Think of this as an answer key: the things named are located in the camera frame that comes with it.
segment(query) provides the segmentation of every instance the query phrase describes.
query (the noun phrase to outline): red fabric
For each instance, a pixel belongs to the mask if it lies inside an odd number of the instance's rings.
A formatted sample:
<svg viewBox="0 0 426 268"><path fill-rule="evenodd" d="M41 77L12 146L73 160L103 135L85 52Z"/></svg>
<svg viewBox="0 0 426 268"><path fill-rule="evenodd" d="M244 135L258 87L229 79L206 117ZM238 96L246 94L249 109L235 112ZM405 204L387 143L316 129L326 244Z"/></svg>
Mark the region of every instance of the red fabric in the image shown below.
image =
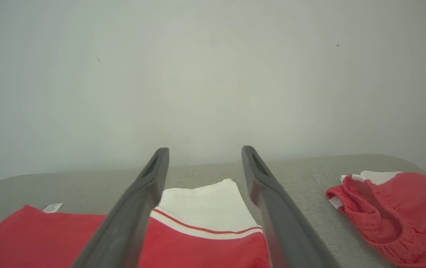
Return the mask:
<svg viewBox="0 0 426 268"><path fill-rule="evenodd" d="M139 267L269 268L269 258L263 233L241 239L204 239L150 218Z"/></svg>
<svg viewBox="0 0 426 268"><path fill-rule="evenodd" d="M0 222L0 267L68 268L104 218L44 213L26 205ZM262 233L240 239L203 239L150 218L139 267L269 268L269 259Z"/></svg>
<svg viewBox="0 0 426 268"><path fill-rule="evenodd" d="M384 258L403 268L426 268L426 175L399 173L382 185L349 175L326 194L339 197L339 210Z"/></svg>
<svg viewBox="0 0 426 268"><path fill-rule="evenodd" d="M104 218L25 205L0 222L0 267L68 268Z"/></svg>

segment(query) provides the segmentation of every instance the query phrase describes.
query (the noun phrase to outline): gray ironing board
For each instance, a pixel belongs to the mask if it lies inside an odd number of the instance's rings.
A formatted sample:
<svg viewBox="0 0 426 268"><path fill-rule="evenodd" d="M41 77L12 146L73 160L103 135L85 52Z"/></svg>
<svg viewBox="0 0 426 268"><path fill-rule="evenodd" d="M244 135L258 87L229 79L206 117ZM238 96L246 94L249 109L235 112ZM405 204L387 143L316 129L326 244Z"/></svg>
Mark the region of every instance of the gray ironing board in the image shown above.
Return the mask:
<svg viewBox="0 0 426 268"><path fill-rule="evenodd" d="M284 161L267 161L279 183L301 209L332 255L342 267L391 267L375 253L349 221L325 199L325 191L339 184L342 174L372 171L426 173L400 158L379 154L330 156ZM140 169L22 175L0 181L0 221L28 204L44 209L63 202L59 212L108 214ZM171 166L165 188L195 188L231 178L254 219L261 223L259 210L251 203L242 164Z"/></svg>

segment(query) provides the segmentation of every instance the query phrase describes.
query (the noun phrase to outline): white label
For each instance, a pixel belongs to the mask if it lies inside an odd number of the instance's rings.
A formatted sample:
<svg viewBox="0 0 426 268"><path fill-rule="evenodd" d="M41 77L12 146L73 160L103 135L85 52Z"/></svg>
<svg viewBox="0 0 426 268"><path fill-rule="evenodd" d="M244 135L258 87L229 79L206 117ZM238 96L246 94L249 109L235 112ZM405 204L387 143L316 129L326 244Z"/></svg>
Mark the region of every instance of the white label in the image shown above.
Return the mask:
<svg viewBox="0 0 426 268"><path fill-rule="evenodd" d="M54 213L59 210L59 208L63 205L63 202L59 202L58 204L48 205L43 211L46 213Z"/></svg>

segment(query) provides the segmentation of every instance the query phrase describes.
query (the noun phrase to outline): red and white garment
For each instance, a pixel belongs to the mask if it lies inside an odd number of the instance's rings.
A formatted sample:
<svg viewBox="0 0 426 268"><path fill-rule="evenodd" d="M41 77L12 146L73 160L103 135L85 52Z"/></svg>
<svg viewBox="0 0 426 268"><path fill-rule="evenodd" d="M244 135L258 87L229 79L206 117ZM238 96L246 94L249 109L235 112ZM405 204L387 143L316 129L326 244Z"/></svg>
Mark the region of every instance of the red and white garment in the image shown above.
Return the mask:
<svg viewBox="0 0 426 268"><path fill-rule="evenodd" d="M426 175L363 171L326 195L363 239L400 268L426 268Z"/></svg>
<svg viewBox="0 0 426 268"><path fill-rule="evenodd" d="M24 206L0 222L0 267L68 268L104 215ZM139 267L269 268L263 230L232 180L168 189L152 211Z"/></svg>

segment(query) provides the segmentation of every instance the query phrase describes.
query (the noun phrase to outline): white wall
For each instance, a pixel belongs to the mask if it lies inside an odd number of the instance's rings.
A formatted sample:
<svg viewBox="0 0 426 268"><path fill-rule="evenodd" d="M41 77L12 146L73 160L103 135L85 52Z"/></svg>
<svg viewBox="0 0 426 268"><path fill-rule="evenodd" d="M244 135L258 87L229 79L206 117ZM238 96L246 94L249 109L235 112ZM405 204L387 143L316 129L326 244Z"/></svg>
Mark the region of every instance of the white wall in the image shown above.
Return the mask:
<svg viewBox="0 0 426 268"><path fill-rule="evenodd" d="M244 144L426 169L426 1L0 0L0 179Z"/></svg>

